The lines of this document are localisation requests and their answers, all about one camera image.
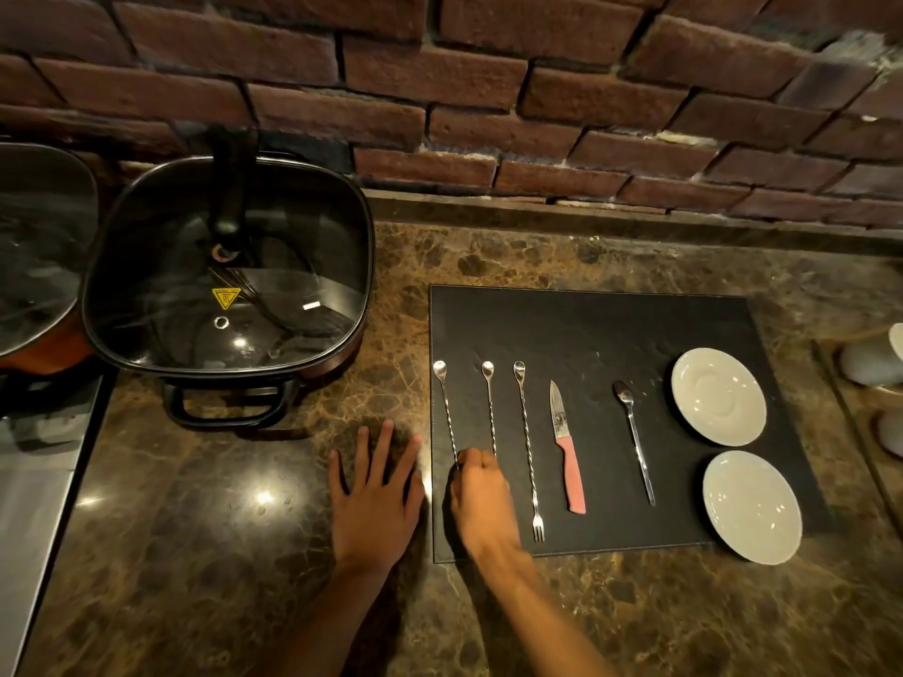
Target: backsplash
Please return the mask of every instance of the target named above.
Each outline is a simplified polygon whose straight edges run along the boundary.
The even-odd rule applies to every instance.
[[[0,0],[0,124],[124,162],[257,125],[370,187],[903,227],[902,39],[903,0]]]

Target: hand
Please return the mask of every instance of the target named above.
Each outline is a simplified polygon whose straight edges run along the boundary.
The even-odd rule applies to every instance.
[[[423,478],[414,470],[420,435],[414,435],[398,461],[395,473],[383,485],[389,443],[395,423],[386,420],[379,432],[377,448],[371,462],[368,448],[369,431],[357,431],[357,454],[354,460],[354,487],[351,494],[342,488],[341,459],[330,453],[330,495],[333,501],[333,551],[337,569],[363,569],[387,577],[401,558],[420,518],[423,503]],[[411,476],[407,501],[404,483]]]
[[[451,511],[470,557],[480,566],[498,553],[520,551],[511,487],[491,451],[465,449],[451,481]]]

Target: cup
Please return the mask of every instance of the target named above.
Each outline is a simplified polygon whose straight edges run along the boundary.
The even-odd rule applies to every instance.
[[[903,383],[903,323],[850,342],[840,356],[841,373],[860,385],[899,385]]]
[[[876,423],[878,442],[892,454],[903,458],[903,410],[886,410]]]

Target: white saucer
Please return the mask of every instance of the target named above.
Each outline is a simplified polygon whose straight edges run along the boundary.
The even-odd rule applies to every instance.
[[[726,447],[742,447],[765,428],[765,396],[743,363],[717,349],[691,349],[671,373],[677,408],[696,432]]]
[[[705,469],[703,498],[718,535],[743,558],[778,565],[799,548],[799,504],[764,458],[748,451],[719,454]]]

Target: warning label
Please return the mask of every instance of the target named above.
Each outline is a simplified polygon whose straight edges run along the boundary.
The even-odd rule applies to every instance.
[[[213,288],[213,296],[217,298],[220,306],[225,311],[232,306],[235,297],[241,294],[241,287],[215,287]]]

